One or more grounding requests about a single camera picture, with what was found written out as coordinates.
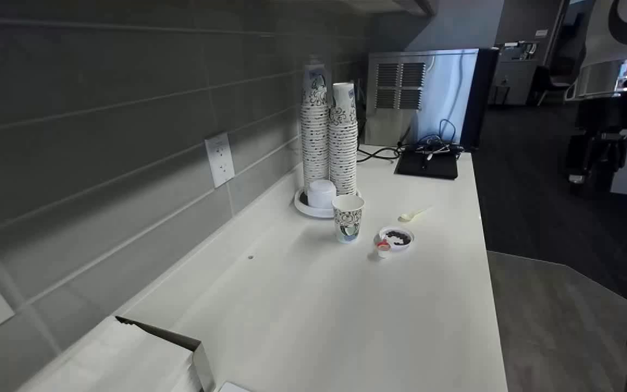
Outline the small white upturned cup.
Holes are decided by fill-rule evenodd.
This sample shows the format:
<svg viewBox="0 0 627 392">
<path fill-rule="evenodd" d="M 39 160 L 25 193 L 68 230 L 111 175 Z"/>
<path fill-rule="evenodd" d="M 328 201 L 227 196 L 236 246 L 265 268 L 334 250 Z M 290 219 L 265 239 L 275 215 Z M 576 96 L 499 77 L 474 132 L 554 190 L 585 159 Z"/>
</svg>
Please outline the small white upturned cup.
<svg viewBox="0 0 627 392">
<path fill-rule="evenodd" d="M 332 208 L 335 198 L 335 184 L 328 179 L 311 180 L 305 190 L 307 205 L 314 208 Z"/>
</svg>

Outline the single patterned paper cup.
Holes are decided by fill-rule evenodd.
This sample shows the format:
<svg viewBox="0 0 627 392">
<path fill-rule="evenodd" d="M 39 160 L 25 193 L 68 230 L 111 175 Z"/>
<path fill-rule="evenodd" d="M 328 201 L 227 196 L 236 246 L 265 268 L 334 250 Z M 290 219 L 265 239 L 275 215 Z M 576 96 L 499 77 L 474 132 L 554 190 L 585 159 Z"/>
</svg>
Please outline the single patterned paper cup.
<svg viewBox="0 0 627 392">
<path fill-rule="evenodd" d="M 335 235 L 340 242 L 350 244 L 360 238 L 363 198 L 345 193 L 334 201 Z"/>
</svg>

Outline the tall wrapped paper cup stack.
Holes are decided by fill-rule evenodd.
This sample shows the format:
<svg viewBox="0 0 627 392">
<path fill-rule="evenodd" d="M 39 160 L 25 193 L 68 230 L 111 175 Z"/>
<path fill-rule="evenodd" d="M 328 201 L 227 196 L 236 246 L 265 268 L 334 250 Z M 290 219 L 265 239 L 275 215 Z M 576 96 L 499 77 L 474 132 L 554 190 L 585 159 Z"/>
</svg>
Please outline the tall wrapped paper cup stack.
<svg viewBox="0 0 627 392">
<path fill-rule="evenodd" d="M 303 167 L 307 182 L 326 175 L 326 97 L 326 67 L 321 61 L 309 61 L 303 77 Z"/>
</svg>

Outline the shorter paper cup stack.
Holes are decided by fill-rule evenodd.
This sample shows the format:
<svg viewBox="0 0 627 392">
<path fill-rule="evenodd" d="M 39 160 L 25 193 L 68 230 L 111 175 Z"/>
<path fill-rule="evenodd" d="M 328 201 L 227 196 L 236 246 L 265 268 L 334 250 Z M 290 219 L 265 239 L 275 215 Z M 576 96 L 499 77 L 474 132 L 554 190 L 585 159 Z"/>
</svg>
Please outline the shorter paper cup stack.
<svg viewBox="0 0 627 392">
<path fill-rule="evenodd" d="M 328 113 L 328 173 L 340 193 L 357 192 L 357 108 L 356 84 L 334 84 Z"/>
</svg>

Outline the small yellow wrapper scrap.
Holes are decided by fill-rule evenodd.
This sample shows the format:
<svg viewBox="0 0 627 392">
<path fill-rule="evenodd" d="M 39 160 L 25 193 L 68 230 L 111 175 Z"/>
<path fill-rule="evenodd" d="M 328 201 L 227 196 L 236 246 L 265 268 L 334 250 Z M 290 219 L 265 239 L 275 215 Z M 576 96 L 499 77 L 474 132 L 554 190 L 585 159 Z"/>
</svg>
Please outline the small yellow wrapper scrap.
<svg viewBox="0 0 627 392">
<path fill-rule="evenodd" d="M 407 211 L 399 215 L 399 221 L 413 221 L 417 218 L 430 214 L 431 208 Z"/>
</svg>

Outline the white napkin dispenser box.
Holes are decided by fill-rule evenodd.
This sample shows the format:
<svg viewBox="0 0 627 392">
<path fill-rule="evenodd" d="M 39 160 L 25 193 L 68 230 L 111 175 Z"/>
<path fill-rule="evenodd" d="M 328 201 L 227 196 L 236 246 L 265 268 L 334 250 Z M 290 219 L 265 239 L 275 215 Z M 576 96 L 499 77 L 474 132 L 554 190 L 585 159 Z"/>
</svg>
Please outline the white napkin dispenser box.
<svg viewBox="0 0 627 392">
<path fill-rule="evenodd" d="M 201 340 L 148 324 L 135 317 L 117 316 L 119 324 L 137 327 L 161 344 L 178 350 L 180 361 L 188 366 L 188 379 L 197 387 L 197 392 L 251 392 L 248 387 L 215 379 L 213 366 L 210 361 L 207 348 Z"/>
</svg>

